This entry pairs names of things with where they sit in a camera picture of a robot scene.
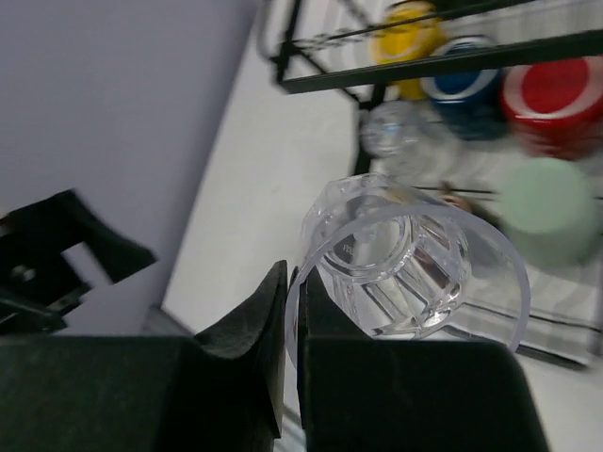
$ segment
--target white table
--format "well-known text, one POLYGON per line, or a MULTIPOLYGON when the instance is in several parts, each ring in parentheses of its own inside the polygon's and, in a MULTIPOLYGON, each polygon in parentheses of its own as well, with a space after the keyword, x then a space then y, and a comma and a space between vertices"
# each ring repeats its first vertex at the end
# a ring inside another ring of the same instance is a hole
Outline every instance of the white table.
MULTIPOLYGON (((218 321, 270 266, 296 263, 302 218, 324 185, 345 177, 352 109, 336 92, 286 96, 250 42, 187 227, 163 307, 194 331, 218 321)), ((603 371, 519 358, 551 449, 603 447, 603 371)), ((287 367, 285 403, 297 406, 287 367)))

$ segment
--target yellow mug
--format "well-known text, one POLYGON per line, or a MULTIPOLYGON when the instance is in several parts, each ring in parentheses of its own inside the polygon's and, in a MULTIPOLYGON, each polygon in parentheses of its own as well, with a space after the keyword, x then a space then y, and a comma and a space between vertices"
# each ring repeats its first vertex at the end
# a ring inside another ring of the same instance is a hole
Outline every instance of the yellow mug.
MULTIPOLYGON (((417 19, 435 12, 435 6, 422 0, 399 2, 387 10, 384 24, 417 19)), ((433 17, 376 31, 370 41, 372 58, 378 64, 411 61, 428 57, 446 41, 441 19, 433 17)), ((418 78, 396 82, 401 98, 415 101, 425 98, 418 78)))

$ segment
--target gray wall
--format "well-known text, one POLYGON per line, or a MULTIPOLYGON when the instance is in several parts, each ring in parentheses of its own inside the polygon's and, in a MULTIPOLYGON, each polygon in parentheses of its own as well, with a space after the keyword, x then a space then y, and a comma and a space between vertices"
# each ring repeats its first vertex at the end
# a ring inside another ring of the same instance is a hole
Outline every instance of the gray wall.
POLYGON ((162 298, 253 20, 249 0, 2 0, 0 210, 75 187, 161 261, 96 287, 69 332, 139 331, 162 298))

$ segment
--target red cup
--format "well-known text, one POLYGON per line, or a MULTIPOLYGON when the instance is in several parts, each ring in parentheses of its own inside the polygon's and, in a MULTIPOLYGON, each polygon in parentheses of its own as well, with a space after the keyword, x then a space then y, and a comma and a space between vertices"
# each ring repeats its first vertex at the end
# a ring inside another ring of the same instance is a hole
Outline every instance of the red cup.
POLYGON ((575 160, 593 151, 603 135, 603 57, 516 66, 500 98, 529 152, 575 160))

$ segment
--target transparent cup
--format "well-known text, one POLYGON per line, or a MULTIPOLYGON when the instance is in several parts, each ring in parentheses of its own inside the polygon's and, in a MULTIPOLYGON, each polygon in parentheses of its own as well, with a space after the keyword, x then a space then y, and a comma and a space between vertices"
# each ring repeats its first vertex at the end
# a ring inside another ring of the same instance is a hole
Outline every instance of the transparent cup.
POLYGON ((499 230, 379 173, 330 182, 303 220, 285 308, 293 363, 300 286, 315 266, 333 302, 377 339, 481 339, 515 350, 530 314, 526 269, 499 230))

